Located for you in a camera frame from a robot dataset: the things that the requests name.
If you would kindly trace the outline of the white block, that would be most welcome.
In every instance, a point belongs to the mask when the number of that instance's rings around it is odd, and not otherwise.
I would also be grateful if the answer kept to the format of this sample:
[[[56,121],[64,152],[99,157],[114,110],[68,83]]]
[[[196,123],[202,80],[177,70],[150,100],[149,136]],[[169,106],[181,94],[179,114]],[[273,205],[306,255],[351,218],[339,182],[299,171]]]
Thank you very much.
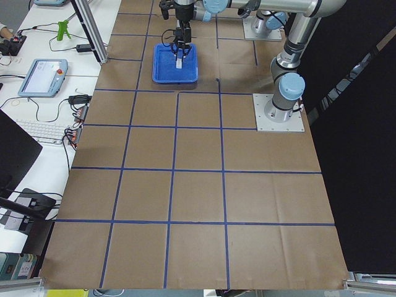
[[[183,68],[183,59],[182,58],[177,58],[176,59],[176,68],[177,69],[182,69]]]
[[[183,58],[183,50],[178,50],[178,53],[177,53],[177,58],[178,59],[182,59]]]

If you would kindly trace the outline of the blue plastic tray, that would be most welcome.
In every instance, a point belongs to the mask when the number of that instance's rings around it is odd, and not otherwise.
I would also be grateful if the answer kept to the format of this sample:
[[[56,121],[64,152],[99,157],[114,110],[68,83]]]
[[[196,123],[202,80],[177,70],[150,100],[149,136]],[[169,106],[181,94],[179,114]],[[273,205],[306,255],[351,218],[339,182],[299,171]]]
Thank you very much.
[[[183,68],[176,68],[176,57],[169,47],[158,43],[154,46],[152,80],[159,84],[191,84],[199,77],[197,49],[191,44],[190,53],[183,58]]]

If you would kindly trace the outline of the black power adapter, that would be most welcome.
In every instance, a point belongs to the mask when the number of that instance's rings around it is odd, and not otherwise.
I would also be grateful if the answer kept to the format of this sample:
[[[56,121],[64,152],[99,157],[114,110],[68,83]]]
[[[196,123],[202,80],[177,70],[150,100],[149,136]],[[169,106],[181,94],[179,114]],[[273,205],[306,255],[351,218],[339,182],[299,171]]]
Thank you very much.
[[[78,44],[75,48],[78,53],[86,53],[92,50],[89,44]]]

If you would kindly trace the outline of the green plastic clamp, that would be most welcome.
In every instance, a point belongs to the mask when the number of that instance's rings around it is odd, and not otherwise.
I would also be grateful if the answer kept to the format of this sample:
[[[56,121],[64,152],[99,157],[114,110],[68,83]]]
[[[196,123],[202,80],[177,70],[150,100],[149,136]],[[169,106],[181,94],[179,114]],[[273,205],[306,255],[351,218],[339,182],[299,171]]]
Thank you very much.
[[[57,41],[63,41],[64,35],[68,37],[68,39],[71,39],[71,35],[68,31],[68,20],[63,20],[58,22],[58,33],[56,40]]]

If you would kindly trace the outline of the blue teach pendant tablet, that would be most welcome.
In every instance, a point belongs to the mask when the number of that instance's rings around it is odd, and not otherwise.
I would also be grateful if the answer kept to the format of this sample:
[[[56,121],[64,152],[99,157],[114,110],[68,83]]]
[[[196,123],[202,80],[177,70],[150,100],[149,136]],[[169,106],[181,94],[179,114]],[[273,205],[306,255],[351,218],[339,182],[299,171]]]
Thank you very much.
[[[67,70],[66,59],[34,59],[19,88],[18,96],[54,97],[61,88]]]

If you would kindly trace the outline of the brown paper table mat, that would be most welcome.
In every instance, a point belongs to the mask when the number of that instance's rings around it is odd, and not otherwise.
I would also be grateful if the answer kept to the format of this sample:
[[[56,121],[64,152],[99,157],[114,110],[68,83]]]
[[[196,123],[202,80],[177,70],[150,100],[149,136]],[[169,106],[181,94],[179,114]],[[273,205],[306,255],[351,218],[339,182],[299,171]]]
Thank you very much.
[[[194,22],[195,85],[152,80],[176,20],[122,1],[41,276],[52,289],[336,290],[347,277],[311,133],[259,132],[281,43]]]

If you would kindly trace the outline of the white keyboard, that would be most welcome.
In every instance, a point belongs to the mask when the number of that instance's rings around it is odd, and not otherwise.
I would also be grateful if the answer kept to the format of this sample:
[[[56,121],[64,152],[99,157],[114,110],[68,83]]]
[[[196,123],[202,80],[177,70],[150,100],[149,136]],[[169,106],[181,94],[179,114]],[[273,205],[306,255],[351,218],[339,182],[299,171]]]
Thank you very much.
[[[68,126],[55,123],[36,122],[26,119],[16,119],[15,122],[38,143],[42,145],[62,145],[65,132],[71,132]]]

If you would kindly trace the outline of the black electronics board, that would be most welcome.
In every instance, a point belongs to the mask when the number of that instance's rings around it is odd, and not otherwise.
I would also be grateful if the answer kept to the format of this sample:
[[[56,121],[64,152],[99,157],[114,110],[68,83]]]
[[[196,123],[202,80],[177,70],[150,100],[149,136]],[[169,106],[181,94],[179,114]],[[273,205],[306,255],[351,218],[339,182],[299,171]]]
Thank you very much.
[[[26,39],[27,36],[25,35],[16,35],[10,40],[4,40],[1,43],[1,54],[3,56],[17,56]]]

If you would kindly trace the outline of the black monitor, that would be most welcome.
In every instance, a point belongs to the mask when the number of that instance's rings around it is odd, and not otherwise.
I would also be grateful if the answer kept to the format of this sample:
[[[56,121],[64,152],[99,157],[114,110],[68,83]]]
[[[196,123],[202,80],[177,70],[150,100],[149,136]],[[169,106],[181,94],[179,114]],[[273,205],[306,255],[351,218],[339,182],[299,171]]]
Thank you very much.
[[[1,197],[8,198],[31,169],[42,146],[1,111]]]

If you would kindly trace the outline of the black monitor stand base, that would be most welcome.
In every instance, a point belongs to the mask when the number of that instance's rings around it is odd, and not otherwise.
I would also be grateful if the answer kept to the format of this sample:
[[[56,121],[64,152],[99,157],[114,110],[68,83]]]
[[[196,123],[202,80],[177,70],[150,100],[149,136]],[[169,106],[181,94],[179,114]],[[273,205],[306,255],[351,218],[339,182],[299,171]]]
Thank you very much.
[[[20,205],[32,209],[33,213],[26,214],[26,217],[40,219],[46,219],[56,205],[55,199],[29,188],[23,189],[15,201]]]

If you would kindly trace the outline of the aluminium frame post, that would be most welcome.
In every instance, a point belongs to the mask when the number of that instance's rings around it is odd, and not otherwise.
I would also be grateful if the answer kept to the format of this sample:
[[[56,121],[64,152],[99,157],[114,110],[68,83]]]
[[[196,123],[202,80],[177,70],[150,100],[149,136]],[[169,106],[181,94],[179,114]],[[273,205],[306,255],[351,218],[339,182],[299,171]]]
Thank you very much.
[[[97,62],[100,64],[108,62],[108,53],[88,2],[86,0],[71,0],[71,4],[85,32]]]

